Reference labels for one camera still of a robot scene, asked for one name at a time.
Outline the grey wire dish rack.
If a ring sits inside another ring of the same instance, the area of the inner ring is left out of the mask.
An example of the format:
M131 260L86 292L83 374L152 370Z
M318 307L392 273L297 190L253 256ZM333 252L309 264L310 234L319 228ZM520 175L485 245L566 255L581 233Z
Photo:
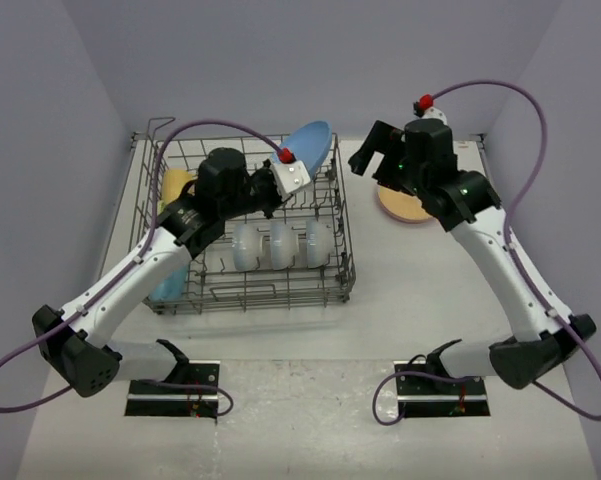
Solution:
M162 140L175 124L173 117L154 117L148 121L143 133L135 133L132 137L133 163L139 169L139 176L130 227L131 245L137 244L148 230L151 204L161 195L151 183L162 181L167 169L183 169L196 174L207 154L218 147L241 151L251 171L261 167L273 155L268 143L261 139L234 133L200 139L181 135L169 144L163 158L158 159L156 155ZM212 310L326 306L348 301L356 273L340 145L335 133L332 132L329 154L312 184L278 209L274 218L289 225L299 239L299 253L289 268L274 270L270 253L265 251L258 270L236 270L231 252L235 226L252 225L264 236L264 241L269 239L270 220L261 213L248 214L228 221L224 235L193 260L180 299L151 302L147 297L145 305L156 314L202 314ZM314 269L307 267L306 257L306 222L310 219L326 225L333 242L329 262Z

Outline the yellow-green plastic cup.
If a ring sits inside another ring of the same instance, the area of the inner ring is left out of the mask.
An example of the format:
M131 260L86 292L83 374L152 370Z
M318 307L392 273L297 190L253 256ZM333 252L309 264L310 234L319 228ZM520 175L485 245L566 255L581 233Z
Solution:
M152 216L152 223L154 225L160 224L161 219L163 217L163 213L165 211L165 208L166 208L166 203L163 200L159 200L156 203L155 214Z

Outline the blue plastic cup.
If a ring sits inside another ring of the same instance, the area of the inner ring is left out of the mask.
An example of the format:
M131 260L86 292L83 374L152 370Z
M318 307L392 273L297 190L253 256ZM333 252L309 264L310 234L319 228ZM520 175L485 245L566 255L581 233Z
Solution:
M186 289L189 269L182 267L165 278L149 295L151 302L169 302L181 298Z

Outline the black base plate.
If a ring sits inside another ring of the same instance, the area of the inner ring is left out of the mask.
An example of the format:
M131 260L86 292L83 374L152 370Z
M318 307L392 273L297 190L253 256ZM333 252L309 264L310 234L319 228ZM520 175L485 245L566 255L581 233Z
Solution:
M491 415L483 380L451 384L402 374L395 385L398 411L405 419Z
M130 382L126 417L212 418L220 413L219 361L191 361L172 380Z

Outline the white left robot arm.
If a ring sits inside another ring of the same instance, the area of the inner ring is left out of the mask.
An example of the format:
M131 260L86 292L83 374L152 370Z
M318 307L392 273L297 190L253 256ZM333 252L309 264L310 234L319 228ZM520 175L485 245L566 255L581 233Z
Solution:
M190 359L173 343L119 344L111 339L128 315L165 279L191 264L225 233L227 221L266 217L308 187L332 143L326 121L300 127L263 166L252 170L235 148L211 150L176 198L154 207L148 230L126 257L60 309L42 306L32 323L42 357L82 397L118 380L184 388Z

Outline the white ceramic bowl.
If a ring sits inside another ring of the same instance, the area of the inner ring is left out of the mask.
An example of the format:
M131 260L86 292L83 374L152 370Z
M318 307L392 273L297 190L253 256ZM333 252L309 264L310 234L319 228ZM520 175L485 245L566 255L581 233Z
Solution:
M306 222L307 267L319 268L329 262L333 247L330 229L315 219Z
M299 253L299 239L295 231L282 221L274 221L270 227L270 255L274 270L289 268Z
M237 225L232 238L232 258L236 270L256 271L260 268L263 257L264 236L252 225Z

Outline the orange plastic plate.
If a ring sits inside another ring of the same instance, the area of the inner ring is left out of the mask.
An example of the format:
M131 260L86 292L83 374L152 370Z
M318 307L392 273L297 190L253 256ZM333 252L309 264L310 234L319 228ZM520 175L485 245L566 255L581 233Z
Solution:
M377 201L381 209L394 220L410 224L421 224L433 220L417 197L379 186Z

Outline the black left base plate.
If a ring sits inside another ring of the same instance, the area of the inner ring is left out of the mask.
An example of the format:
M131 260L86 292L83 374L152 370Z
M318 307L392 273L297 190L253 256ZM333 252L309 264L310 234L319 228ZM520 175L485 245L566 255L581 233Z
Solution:
M126 417L212 418L220 413L219 361L191 361L172 380L130 382Z

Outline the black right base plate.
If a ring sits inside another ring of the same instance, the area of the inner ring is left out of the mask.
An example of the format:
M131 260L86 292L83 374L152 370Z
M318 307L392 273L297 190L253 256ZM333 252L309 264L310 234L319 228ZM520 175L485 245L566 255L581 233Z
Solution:
M405 419L491 415L483 380L451 384L402 374L395 385L398 411Z

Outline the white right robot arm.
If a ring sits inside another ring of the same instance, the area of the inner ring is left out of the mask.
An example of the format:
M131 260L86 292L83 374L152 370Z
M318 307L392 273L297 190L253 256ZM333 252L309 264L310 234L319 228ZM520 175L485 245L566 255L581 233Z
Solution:
M472 258L510 326L505 340L452 340L433 350L426 380L434 391L447 393L462 378L477 376L497 376L523 389L582 349L596 331L594 321L573 313L552 292L518 243L486 176L459 167L449 126L434 118L402 128L376 121L364 146L350 158L351 169L362 172L375 153L382 159L373 179L421 201Z

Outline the yellow ceramic mug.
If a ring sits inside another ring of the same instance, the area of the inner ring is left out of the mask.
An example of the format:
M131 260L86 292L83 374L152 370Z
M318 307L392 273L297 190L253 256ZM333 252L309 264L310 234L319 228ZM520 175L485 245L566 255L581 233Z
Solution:
M184 186L195 179L192 172L183 169L170 168L163 175L161 184L161 200L167 205L176 200Z

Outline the blue plastic plate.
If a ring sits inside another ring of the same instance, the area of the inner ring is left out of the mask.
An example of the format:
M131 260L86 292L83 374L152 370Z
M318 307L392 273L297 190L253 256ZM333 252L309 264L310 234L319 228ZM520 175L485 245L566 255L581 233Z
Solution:
M283 140L280 148L288 149L298 161L302 161L310 178L314 179L329 154L331 144L331 124L317 120L294 131Z

